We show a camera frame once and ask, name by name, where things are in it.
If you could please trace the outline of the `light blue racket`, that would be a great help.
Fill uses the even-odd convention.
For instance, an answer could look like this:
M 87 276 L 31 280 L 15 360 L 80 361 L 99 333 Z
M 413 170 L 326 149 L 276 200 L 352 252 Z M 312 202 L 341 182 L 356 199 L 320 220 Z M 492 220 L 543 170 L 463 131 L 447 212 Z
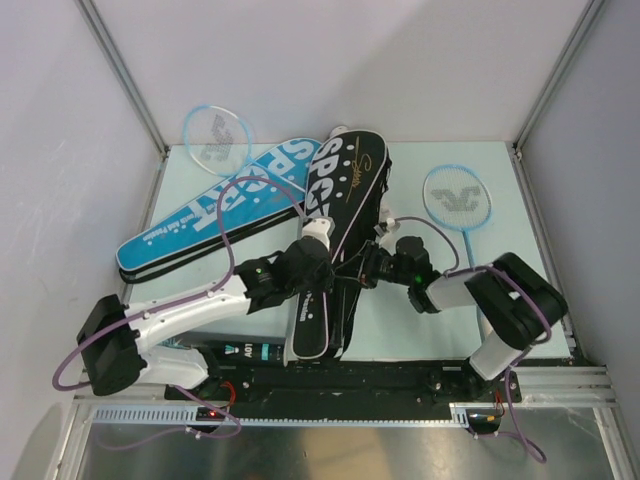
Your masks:
M 252 161 L 251 130 L 226 108 L 196 106 L 185 117 L 182 136 L 191 159 L 211 175 L 233 176 Z
M 436 224 L 462 235 L 469 266 L 475 266 L 470 233 L 484 227 L 493 212 L 485 183 L 466 166 L 440 165 L 426 175 L 422 197 L 427 214 Z

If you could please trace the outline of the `blue racket cover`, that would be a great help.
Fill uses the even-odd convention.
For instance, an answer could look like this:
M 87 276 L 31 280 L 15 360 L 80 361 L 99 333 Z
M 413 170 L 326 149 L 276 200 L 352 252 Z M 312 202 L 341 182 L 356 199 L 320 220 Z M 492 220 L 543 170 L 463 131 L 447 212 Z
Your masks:
M 294 138 L 262 153 L 238 174 L 272 182 L 222 180 L 116 252 L 119 275 L 127 284 L 154 280 L 224 247 L 296 216 L 305 198 L 310 162 L 321 142 Z

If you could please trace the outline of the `black racket cover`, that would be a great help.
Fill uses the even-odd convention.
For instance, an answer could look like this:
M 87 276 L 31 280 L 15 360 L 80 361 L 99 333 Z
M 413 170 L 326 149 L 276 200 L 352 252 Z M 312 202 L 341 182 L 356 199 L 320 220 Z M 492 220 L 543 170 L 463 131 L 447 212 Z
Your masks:
M 376 237 L 380 203 L 391 167 L 385 139 L 370 130 L 346 130 L 325 141 L 311 160 L 304 203 L 310 218 L 328 217 L 330 259 L 357 269 L 365 243 Z M 357 272 L 337 273 L 332 288 L 298 297 L 289 348 L 298 361 L 335 358 L 351 341 L 361 287 Z

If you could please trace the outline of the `black shuttlecock tube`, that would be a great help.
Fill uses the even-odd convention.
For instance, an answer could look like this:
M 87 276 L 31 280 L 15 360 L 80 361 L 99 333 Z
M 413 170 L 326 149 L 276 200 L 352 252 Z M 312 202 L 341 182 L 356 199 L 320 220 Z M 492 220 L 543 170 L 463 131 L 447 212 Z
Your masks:
M 195 348 L 219 365 L 283 365 L 284 339 L 279 337 L 192 332 L 165 340 L 163 346 Z

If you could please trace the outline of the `white shuttlecock tube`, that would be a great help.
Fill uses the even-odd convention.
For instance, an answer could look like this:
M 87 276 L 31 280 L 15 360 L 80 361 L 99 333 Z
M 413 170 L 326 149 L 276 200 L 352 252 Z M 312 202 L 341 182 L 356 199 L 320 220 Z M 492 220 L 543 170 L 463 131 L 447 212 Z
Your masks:
M 348 130 L 349 130 L 349 128 L 347 126 L 339 125 L 339 126 L 333 128 L 331 130 L 329 137 L 334 137 L 334 136 L 340 135 L 340 134 L 342 134 L 344 132 L 347 132 Z

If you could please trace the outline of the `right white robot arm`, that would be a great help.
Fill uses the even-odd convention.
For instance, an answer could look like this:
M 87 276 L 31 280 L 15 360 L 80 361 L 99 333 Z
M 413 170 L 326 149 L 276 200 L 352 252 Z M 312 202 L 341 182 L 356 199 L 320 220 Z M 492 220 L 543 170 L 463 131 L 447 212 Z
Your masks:
M 536 345 L 549 341 L 551 328 L 568 313 L 565 298 L 518 255 L 507 252 L 493 263 L 456 272 L 434 269 L 420 238 L 403 237 L 395 254 L 368 243 L 358 282 L 367 289 L 380 281 L 407 288 L 418 313 L 437 314 L 474 307 L 488 320 L 491 332 L 465 361 L 464 393 L 486 400 L 498 378 Z

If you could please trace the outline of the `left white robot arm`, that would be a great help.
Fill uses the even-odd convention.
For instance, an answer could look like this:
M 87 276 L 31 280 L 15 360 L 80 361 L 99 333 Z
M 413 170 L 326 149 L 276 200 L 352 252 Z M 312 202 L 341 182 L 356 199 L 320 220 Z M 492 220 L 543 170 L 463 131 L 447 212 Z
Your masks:
M 247 260 L 221 282 L 184 296 L 125 307 L 117 295 L 101 298 L 77 335 L 94 395 L 109 396 L 136 383 L 179 385 L 201 399 L 214 397 L 222 376 L 197 349 L 165 341 L 208 323 L 278 307 L 325 286 L 332 277 L 327 236 L 303 235 L 275 259 Z

